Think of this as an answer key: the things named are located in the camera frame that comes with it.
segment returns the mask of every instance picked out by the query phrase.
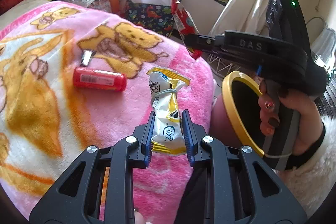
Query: snack wrapper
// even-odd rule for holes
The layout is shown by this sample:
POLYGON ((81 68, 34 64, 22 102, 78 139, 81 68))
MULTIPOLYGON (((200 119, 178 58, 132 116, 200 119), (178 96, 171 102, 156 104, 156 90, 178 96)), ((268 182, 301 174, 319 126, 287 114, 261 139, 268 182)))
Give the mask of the snack wrapper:
POLYGON ((155 112, 152 151, 170 155, 185 154, 177 91, 183 86, 188 86, 190 79, 172 69, 162 67, 154 67, 147 74, 155 112))
MULTIPOLYGON (((191 15, 188 13, 188 11, 183 7, 182 3, 178 0, 172 0, 171 2, 171 13, 174 17, 174 22, 176 24, 177 30, 181 36, 182 41, 184 42, 184 37, 188 34, 195 34, 199 33, 199 31, 196 28, 196 25, 191 18, 191 15)), ((191 47, 187 47, 184 45, 190 56, 193 59, 197 59, 202 55, 202 51, 200 50, 194 50, 191 47)))

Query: fleece blanket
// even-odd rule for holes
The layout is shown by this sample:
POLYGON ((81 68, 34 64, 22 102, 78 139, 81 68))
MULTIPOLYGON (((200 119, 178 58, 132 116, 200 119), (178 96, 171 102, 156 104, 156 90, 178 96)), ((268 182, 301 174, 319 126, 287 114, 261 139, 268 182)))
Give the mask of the fleece blanket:
MULTIPOLYGON (((146 72, 155 65, 191 79, 178 92, 178 104, 208 130, 211 70, 166 37, 117 15, 60 1, 0 32, 0 183, 26 218, 87 146, 114 145, 147 122, 152 108, 146 72), (124 73, 126 90, 75 88, 73 70, 83 49, 97 50, 89 67, 124 73)), ((134 206, 146 221, 173 223, 191 171, 185 155, 161 154, 153 155, 148 169, 134 170, 134 206)))

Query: hand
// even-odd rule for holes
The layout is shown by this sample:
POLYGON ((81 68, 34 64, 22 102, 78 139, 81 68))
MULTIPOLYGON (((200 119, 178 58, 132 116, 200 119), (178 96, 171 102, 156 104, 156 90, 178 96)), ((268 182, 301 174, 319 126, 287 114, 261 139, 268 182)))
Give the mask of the hand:
MULTIPOLYGON (((266 136, 274 134, 275 128, 279 126, 279 117, 274 111, 274 102, 266 93, 266 84, 263 81, 259 86, 263 93, 259 97, 258 104, 260 111, 260 130, 266 136)), ((297 110, 301 114, 299 132, 296 137, 293 155, 299 156, 310 148, 321 136, 323 125, 320 113, 315 103, 303 92, 293 89, 280 88, 278 91, 280 102, 287 108, 297 110)))

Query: yellow ring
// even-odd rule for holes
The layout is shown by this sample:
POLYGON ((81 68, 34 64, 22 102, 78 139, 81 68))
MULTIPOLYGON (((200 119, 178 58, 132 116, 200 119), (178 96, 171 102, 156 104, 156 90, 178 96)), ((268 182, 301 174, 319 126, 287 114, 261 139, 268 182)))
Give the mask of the yellow ring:
POLYGON ((222 83, 223 103, 226 109, 227 116, 230 119, 231 125, 236 132, 236 135, 243 145, 250 146, 255 152, 257 152, 260 157, 263 157, 264 151, 252 140, 238 114, 232 96, 233 81, 243 82, 244 84, 249 86, 258 95, 258 97, 260 97, 262 93, 260 92, 257 83, 251 77, 239 71, 231 72, 228 76, 224 78, 222 83))

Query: fingernail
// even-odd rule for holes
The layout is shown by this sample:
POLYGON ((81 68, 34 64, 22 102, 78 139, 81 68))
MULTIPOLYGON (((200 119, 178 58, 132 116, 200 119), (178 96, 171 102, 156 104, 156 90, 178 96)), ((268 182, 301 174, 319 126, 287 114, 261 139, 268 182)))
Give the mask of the fingernail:
POLYGON ((268 110, 271 110, 271 109, 274 108, 274 104, 273 104, 273 102, 266 102, 266 103, 265 103, 265 106, 266 106, 266 108, 267 108, 268 110))
POLYGON ((269 123, 269 125, 273 126, 274 128, 277 128, 279 126, 278 120, 273 118, 273 117, 268 119, 268 123, 269 123))
POLYGON ((268 135, 272 135, 273 134, 273 129, 272 128, 267 128, 266 132, 268 135))
POLYGON ((278 95, 279 95, 279 97, 281 97, 281 98, 286 98, 287 95, 288 95, 288 89, 285 89, 285 88, 279 88, 279 90, 278 90, 278 95))

